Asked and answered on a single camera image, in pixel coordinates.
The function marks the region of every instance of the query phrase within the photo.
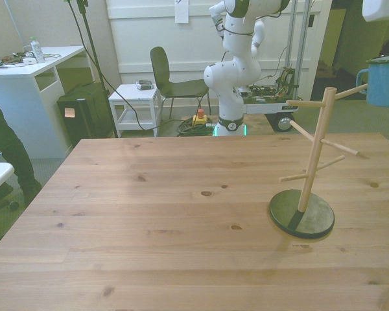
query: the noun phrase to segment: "black round base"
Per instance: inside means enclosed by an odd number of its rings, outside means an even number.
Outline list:
[[[335,224],[330,205],[315,194],[304,213],[298,210],[301,190],[291,189],[276,194],[270,202],[270,214],[275,224],[290,235],[299,238],[321,238]]]

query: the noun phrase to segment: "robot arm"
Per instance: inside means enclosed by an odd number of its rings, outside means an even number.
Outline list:
[[[262,41],[264,41],[265,38],[265,32],[264,32],[264,23],[261,20],[258,20],[255,22],[255,28],[253,29],[253,37],[252,37],[252,57],[257,56],[258,54],[258,48],[261,45]]]
[[[257,17],[282,11],[290,0],[224,0],[209,11],[223,47],[233,59],[206,67],[204,80],[219,99],[217,135],[244,135],[241,86],[254,83],[261,76],[261,67],[253,57],[264,40],[264,25]],[[227,12],[225,21],[221,13]]]
[[[217,5],[211,6],[209,8],[209,12],[215,24],[218,35],[222,38],[222,40],[224,35],[224,26],[223,26],[223,18],[221,13],[225,11],[226,11],[225,1],[221,1]]]

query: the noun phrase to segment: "person's leg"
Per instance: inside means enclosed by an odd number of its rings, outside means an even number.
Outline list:
[[[7,124],[0,110],[0,151],[3,158],[13,165],[14,174],[25,196],[28,205],[39,193],[41,185],[34,178],[33,166],[22,142]]]

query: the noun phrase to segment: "wooden mug stand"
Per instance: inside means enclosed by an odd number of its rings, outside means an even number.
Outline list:
[[[311,193],[316,171],[328,167],[334,163],[343,160],[344,155],[318,166],[323,144],[327,144],[341,151],[358,156],[359,152],[352,150],[341,144],[334,143],[325,139],[333,104],[335,100],[348,95],[358,93],[367,89],[368,85],[355,87],[342,93],[336,94],[337,89],[327,87],[324,90],[323,100],[321,102],[288,100],[287,104],[301,107],[320,107],[316,132],[314,136],[306,132],[294,121],[290,124],[301,134],[312,141],[312,149],[307,170],[304,174],[282,177],[280,181],[289,181],[305,178],[303,190],[290,189],[276,194],[270,202],[270,214],[275,224],[290,235],[300,238],[321,238],[327,235],[335,223],[334,212],[329,204],[319,196]]]

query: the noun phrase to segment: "black pants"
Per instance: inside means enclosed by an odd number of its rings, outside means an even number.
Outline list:
[[[13,165],[21,190],[32,187],[35,183],[33,167],[29,156],[17,135],[7,124],[0,110],[0,151],[3,158]]]

